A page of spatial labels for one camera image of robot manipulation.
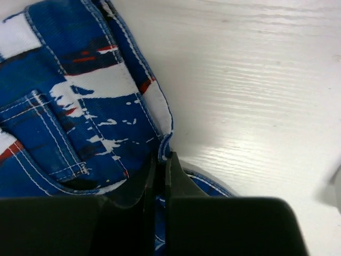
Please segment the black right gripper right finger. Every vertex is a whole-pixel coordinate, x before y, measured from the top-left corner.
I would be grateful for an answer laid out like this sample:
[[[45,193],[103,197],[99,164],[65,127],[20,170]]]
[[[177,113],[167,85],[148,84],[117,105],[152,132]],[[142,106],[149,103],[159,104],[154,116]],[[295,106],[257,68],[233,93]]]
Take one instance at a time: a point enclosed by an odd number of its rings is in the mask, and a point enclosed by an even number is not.
[[[167,160],[165,175],[167,255],[194,255],[205,232],[191,217],[208,195],[184,172],[176,152]]]

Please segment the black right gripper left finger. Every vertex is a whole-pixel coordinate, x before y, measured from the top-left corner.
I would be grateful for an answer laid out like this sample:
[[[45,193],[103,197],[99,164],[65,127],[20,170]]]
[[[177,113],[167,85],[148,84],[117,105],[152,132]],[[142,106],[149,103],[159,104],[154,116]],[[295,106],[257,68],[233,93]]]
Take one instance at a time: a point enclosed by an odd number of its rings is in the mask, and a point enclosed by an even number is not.
[[[137,174],[107,194],[113,204],[110,244],[117,255],[155,254],[156,170],[150,154]]]

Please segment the blue patterned trousers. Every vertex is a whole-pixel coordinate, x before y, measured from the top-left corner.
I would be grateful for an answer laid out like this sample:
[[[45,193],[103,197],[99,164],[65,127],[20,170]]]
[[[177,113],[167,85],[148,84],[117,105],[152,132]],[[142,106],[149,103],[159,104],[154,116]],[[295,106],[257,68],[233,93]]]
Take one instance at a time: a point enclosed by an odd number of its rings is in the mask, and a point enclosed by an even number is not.
[[[109,1],[41,1],[1,20],[1,255],[117,255],[107,197],[150,154],[165,255],[173,118]]]

